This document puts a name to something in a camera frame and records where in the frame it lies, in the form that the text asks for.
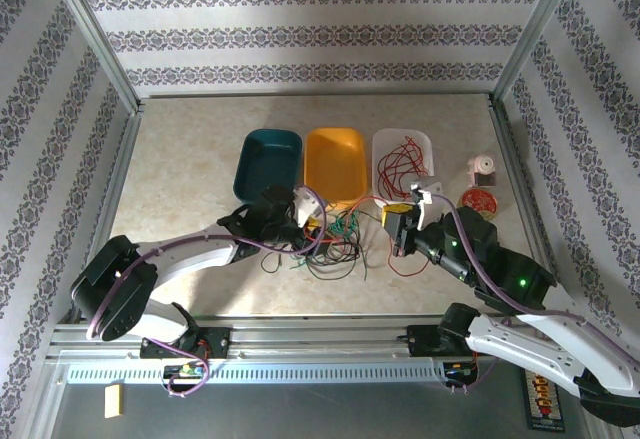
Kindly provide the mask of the dark teal plastic bin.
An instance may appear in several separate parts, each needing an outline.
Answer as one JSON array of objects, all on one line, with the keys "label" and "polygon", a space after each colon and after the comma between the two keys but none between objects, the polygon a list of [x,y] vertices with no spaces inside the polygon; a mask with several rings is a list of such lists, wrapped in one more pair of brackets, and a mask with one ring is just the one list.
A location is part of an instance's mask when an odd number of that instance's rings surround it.
[{"label": "dark teal plastic bin", "polygon": [[251,204],[273,185],[292,189],[298,182],[303,142],[294,131],[257,129],[244,140],[234,178],[238,200]]}]

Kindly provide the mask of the aluminium front rail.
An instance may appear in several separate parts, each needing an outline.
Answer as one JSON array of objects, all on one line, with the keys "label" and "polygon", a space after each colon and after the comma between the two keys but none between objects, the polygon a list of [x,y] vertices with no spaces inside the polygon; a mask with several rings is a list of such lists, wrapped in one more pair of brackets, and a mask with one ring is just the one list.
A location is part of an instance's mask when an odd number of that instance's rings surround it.
[{"label": "aluminium front rail", "polygon": [[[407,358],[402,338],[409,325],[436,325],[440,315],[205,317],[201,327],[231,329],[227,358],[253,361],[309,362]],[[142,339],[128,334],[109,342],[88,341],[84,324],[54,328],[45,359],[90,361],[137,359]]]}]

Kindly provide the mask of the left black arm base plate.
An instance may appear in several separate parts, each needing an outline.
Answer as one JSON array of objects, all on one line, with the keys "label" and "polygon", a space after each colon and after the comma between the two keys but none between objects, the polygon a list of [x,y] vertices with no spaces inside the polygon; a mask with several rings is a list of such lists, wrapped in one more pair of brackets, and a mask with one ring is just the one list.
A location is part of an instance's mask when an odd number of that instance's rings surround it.
[{"label": "left black arm base plate", "polygon": [[225,359],[228,354],[231,329],[226,327],[189,328],[184,334],[169,345],[179,349],[175,353],[144,338],[140,347],[141,359],[167,359],[186,357],[187,353],[203,359]]}]

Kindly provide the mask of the black board with orange buttons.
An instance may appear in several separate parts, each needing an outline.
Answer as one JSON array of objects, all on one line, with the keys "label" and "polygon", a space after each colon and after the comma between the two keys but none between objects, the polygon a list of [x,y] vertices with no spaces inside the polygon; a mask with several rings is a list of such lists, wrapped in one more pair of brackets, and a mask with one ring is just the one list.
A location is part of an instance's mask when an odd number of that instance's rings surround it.
[{"label": "black board with orange buttons", "polygon": [[522,370],[523,399],[528,428],[534,431],[564,433],[557,386],[545,377]]}]

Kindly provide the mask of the orange plastic bin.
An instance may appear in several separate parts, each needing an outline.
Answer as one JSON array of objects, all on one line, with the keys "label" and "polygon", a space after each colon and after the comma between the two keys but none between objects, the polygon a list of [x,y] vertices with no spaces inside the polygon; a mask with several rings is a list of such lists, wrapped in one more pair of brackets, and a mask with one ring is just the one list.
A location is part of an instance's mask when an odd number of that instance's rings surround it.
[{"label": "orange plastic bin", "polygon": [[303,182],[336,209],[355,205],[369,190],[362,134],[346,127],[312,130],[305,142]]}]

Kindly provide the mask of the black connector with green light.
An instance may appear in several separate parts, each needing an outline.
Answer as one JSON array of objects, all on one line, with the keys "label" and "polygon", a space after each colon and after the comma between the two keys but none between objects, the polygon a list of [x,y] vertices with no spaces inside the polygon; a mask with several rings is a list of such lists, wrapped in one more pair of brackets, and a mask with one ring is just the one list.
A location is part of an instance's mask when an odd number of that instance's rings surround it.
[{"label": "black connector with green light", "polygon": [[443,367],[445,377],[449,381],[472,383],[478,378],[478,365],[476,361],[444,362]]}]

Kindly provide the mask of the white plastic bin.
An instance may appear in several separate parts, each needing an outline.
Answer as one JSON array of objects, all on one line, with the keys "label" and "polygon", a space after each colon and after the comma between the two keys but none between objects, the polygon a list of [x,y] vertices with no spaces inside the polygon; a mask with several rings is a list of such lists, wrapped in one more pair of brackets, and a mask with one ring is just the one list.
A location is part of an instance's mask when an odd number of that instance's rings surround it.
[{"label": "white plastic bin", "polygon": [[371,145],[371,185],[374,202],[380,208],[411,201],[411,184],[435,175],[432,144],[421,131],[380,129]]}]

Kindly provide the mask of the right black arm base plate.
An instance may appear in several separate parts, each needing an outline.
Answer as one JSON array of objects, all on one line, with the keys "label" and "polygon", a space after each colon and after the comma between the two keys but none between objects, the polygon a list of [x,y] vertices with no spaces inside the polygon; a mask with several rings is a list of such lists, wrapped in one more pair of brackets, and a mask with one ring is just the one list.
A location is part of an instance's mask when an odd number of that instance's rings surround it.
[{"label": "right black arm base plate", "polygon": [[406,340],[411,357],[471,357],[472,350],[458,335],[436,325],[409,325]]}]

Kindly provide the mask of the aluminium back rail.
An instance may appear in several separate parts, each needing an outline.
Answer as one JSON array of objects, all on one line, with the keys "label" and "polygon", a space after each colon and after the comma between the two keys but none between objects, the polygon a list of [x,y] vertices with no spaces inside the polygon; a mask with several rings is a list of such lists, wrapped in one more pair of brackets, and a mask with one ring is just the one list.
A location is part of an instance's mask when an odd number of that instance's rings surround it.
[{"label": "aluminium back rail", "polygon": [[435,95],[484,95],[493,97],[491,91],[397,91],[397,90],[347,90],[347,91],[276,91],[276,92],[240,92],[240,93],[183,93],[151,94],[141,97],[139,103],[150,100],[177,99],[213,99],[213,98],[258,98],[258,97],[346,97],[346,96],[435,96]]}]

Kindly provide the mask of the pink tape dispenser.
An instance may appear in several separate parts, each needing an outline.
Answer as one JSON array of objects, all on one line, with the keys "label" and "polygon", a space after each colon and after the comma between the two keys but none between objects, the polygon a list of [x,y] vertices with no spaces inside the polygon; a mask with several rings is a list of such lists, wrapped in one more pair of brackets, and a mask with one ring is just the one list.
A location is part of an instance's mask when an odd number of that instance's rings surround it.
[{"label": "pink tape dispenser", "polygon": [[496,185],[494,159],[487,154],[472,157],[467,163],[468,185],[470,187],[493,187]]}]

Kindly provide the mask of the yellow green terminal connector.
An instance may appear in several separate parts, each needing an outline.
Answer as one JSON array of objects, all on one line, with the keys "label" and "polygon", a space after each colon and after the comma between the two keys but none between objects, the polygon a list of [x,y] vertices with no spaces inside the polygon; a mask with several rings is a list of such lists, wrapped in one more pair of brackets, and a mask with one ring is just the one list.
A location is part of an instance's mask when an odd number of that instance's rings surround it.
[{"label": "yellow green terminal connector", "polygon": [[205,373],[204,367],[186,363],[182,365],[168,365],[164,367],[163,379],[201,379]]}]

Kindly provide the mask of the aluminium side rail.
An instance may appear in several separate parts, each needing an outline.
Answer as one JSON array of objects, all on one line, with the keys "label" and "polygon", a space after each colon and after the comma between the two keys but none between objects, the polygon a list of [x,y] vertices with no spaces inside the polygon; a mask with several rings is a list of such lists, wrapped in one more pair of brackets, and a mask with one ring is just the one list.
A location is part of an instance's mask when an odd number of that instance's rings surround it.
[{"label": "aluminium side rail", "polygon": [[527,169],[520,160],[504,107],[490,100],[489,112],[531,257],[524,259],[515,252],[501,252],[489,266],[492,272],[485,281],[487,291],[483,299],[506,314],[577,321],[579,317],[571,313],[573,300],[554,275],[552,257],[544,242],[545,231],[539,224],[536,201],[528,188]]},{"label": "aluminium side rail", "polygon": [[123,130],[123,138],[107,182],[108,188],[105,192],[89,249],[85,255],[84,266],[90,262],[110,238],[140,129],[141,118],[142,110],[139,109],[136,113],[131,114]]}]

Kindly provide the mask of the cream wooden block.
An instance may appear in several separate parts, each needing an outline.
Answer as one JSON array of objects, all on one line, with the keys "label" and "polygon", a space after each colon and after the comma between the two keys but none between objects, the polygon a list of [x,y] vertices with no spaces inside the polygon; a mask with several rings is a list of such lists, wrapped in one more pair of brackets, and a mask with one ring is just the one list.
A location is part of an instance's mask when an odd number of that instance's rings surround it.
[{"label": "cream wooden block", "polygon": [[111,419],[123,414],[123,385],[111,384],[104,389],[104,418]]}]

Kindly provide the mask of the grey metal sheet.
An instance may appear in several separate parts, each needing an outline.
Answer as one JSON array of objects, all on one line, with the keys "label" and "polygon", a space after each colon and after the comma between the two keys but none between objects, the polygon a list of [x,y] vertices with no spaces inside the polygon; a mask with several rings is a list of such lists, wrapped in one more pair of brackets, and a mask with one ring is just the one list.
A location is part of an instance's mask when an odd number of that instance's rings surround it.
[{"label": "grey metal sheet", "polygon": [[427,384],[210,385],[186,399],[126,385],[104,415],[101,385],[64,389],[50,439],[593,439],[576,400],[561,433],[529,428],[521,372],[497,365],[469,393]]}]

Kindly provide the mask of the aluminium frame post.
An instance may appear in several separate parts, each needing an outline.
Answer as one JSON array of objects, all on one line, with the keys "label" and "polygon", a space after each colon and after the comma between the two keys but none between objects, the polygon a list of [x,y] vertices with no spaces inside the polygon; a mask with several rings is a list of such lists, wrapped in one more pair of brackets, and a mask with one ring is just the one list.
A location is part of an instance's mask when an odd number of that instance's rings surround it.
[{"label": "aluminium frame post", "polygon": [[110,82],[130,113],[137,113],[141,100],[135,92],[125,69],[118,60],[106,33],[92,11],[88,0],[65,0],[83,36],[92,48]]},{"label": "aluminium frame post", "polygon": [[494,109],[504,101],[559,2],[560,0],[539,0],[537,2],[498,78],[496,86],[490,94],[491,104]]}]

